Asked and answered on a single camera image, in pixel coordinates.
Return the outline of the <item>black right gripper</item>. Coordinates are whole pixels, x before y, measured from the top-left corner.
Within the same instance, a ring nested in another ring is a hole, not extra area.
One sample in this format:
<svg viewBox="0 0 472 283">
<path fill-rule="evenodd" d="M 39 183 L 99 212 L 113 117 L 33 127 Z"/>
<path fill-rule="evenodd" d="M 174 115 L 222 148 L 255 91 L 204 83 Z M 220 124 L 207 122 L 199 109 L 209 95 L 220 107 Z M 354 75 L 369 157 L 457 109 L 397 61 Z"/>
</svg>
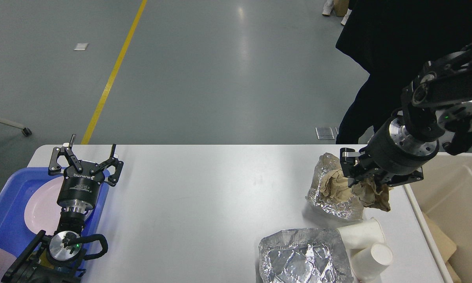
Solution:
<svg viewBox="0 0 472 283">
<path fill-rule="evenodd" d="M 377 175 L 377 185 L 401 186 L 423 180 L 422 166 L 439 152 L 439 141 L 414 137 L 404 118 L 392 118 L 378 129 L 360 152 L 340 149 L 340 165 L 348 186 Z"/>
</svg>

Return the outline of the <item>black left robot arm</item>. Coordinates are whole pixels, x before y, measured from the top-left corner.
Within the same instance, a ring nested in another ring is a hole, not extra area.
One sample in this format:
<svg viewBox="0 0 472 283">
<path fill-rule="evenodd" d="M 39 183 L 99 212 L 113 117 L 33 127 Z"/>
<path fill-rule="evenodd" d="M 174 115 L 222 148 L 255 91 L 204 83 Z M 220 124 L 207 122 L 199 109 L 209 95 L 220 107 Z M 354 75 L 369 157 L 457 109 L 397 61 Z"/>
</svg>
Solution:
<svg viewBox="0 0 472 283">
<path fill-rule="evenodd" d="M 108 252 L 100 233 L 84 236 L 86 213 L 97 207 L 103 184 L 114 187 L 124 166 L 116 144 L 101 163 L 78 159 L 73 151 L 75 134 L 68 143 L 55 147 L 48 166 L 50 176 L 62 176 L 57 204 L 60 218 L 53 235 L 40 230 L 1 278 L 3 283 L 79 283 L 84 261 Z"/>
</svg>

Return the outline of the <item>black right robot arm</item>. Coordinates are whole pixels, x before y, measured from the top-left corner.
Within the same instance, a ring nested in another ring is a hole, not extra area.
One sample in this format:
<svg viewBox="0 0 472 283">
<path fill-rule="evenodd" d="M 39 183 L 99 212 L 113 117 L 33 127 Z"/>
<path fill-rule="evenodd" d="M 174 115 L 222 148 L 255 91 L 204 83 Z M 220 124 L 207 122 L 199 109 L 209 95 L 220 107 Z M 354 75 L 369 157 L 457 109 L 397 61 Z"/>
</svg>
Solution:
<svg viewBox="0 0 472 283">
<path fill-rule="evenodd" d="M 423 165 L 433 159 L 444 134 L 450 155 L 472 145 L 472 43 L 459 52 L 424 64 L 401 94 L 401 106 L 360 150 L 343 147 L 340 164 L 348 186 L 373 180 L 377 186 L 423 179 Z"/>
</svg>

